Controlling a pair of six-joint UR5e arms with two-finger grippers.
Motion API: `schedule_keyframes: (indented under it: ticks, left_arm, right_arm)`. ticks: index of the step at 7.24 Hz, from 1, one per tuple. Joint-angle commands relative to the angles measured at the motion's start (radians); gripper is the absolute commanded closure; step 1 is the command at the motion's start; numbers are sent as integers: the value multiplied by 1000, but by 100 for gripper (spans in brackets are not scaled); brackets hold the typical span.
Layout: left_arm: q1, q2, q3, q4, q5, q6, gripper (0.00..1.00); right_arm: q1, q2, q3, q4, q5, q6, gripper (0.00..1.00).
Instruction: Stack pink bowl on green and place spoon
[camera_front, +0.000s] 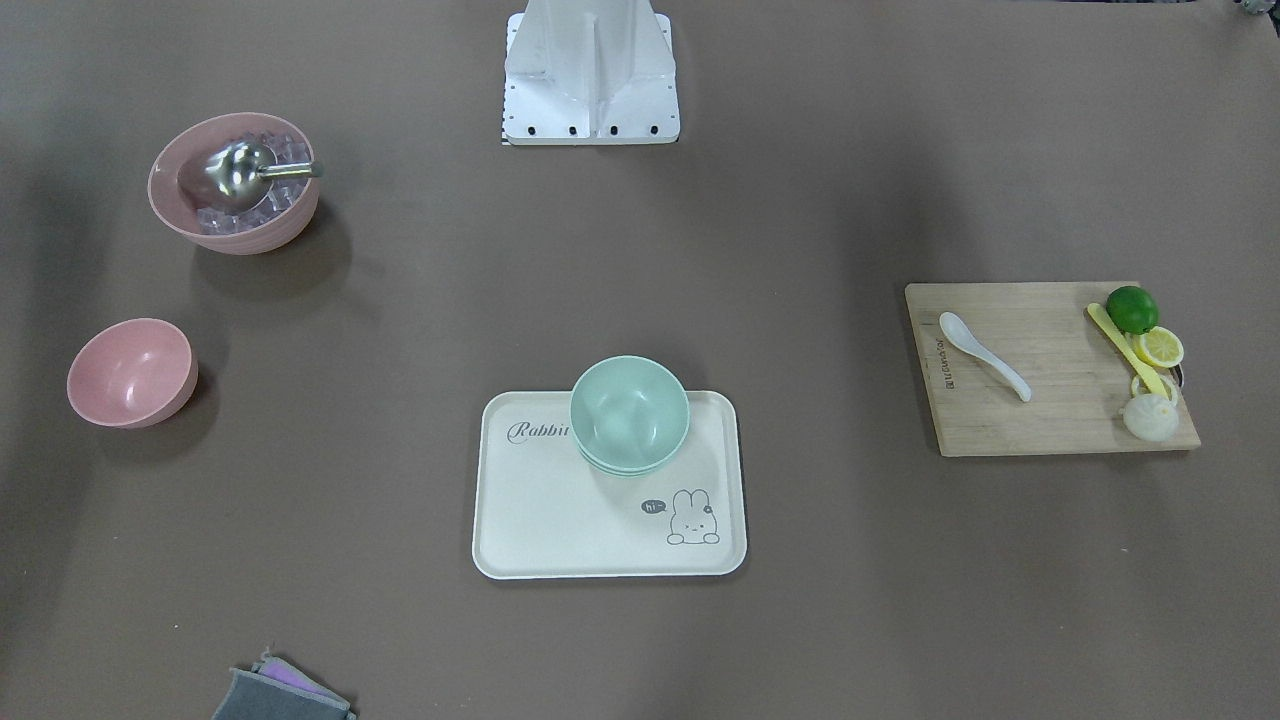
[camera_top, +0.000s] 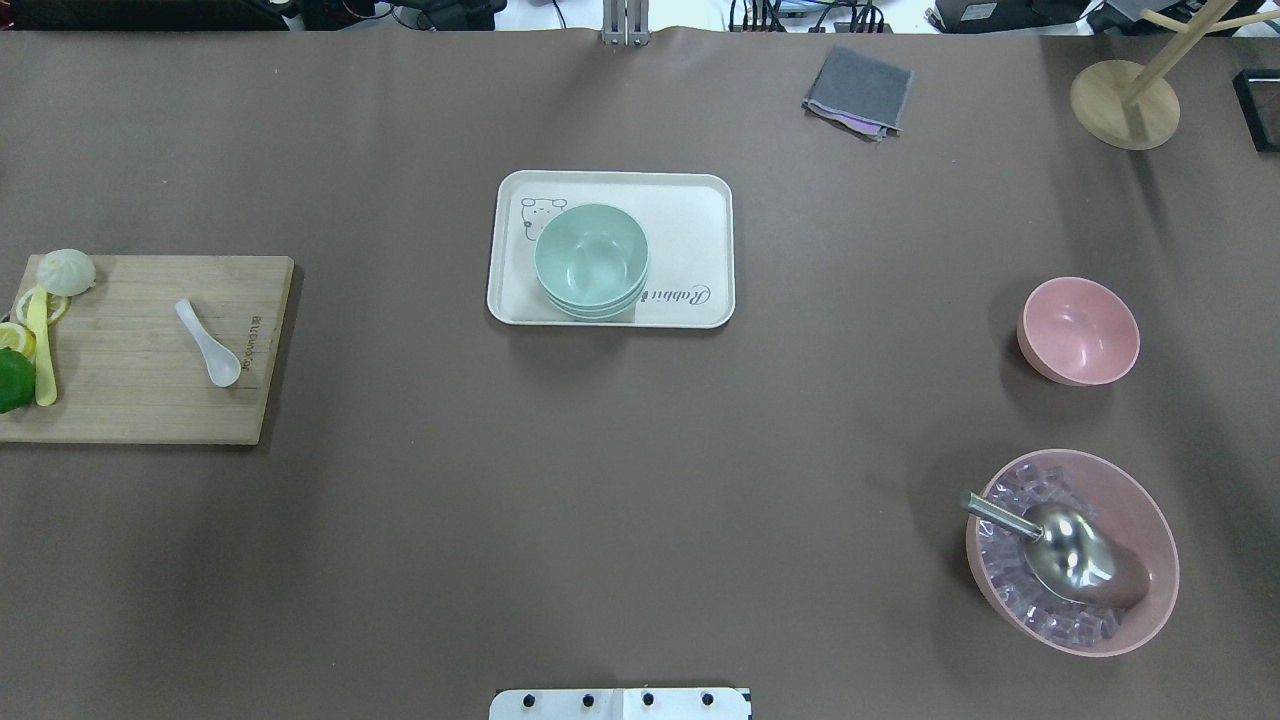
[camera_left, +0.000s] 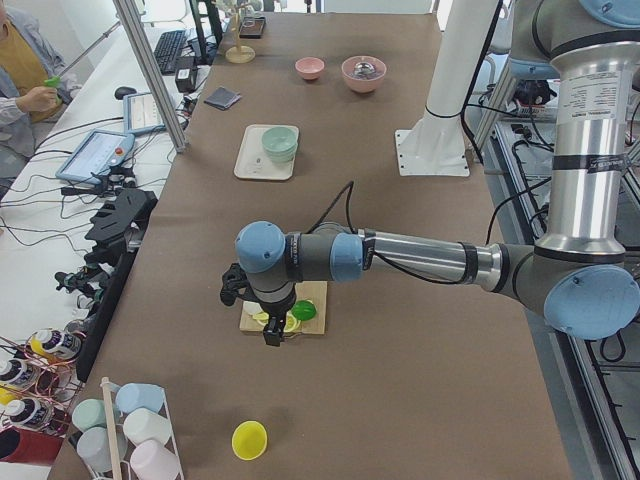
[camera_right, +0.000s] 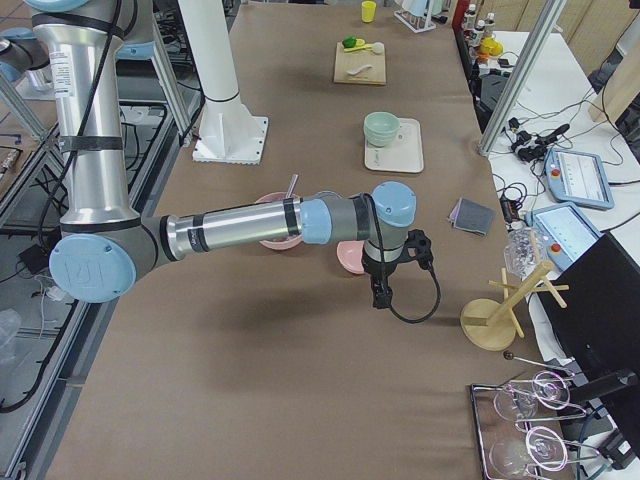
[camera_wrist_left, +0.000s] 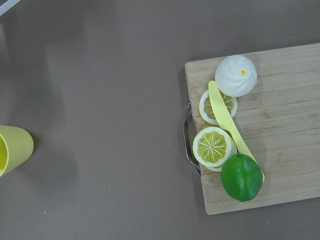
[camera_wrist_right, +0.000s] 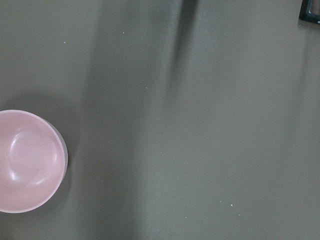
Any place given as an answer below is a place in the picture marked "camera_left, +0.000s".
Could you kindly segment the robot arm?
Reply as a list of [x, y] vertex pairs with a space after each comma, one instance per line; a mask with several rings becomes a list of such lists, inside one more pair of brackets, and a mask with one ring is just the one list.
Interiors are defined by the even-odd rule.
[[556, 330], [597, 340], [626, 327], [639, 287], [614, 235], [627, 97], [639, 64], [635, 1], [519, 1], [510, 59], [549, 64], [561, 80], [544, 235], [531, 246], [475, 246], [319, 220], [305, 233], [270, 222], [237, 235], [237, 262], [223, 275], [226, 305], [247, 300], [268, 315], [265, 341], [279, 345], [304, 281], [353, 281], [373, 263], [441, 285], [476, 284], [517, 300]]

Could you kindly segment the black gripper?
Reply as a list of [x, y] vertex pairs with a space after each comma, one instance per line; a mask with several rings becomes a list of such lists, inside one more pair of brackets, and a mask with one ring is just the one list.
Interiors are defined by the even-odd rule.
[[294, 287], [282, 287], [277, 291], [255, 291], [258, 303], [269, 314], [267, 325], [263, 329], [263, 337], [268, 346], [279, 347], [281, 334], [286, 325], [286, 313], [296, 301]]

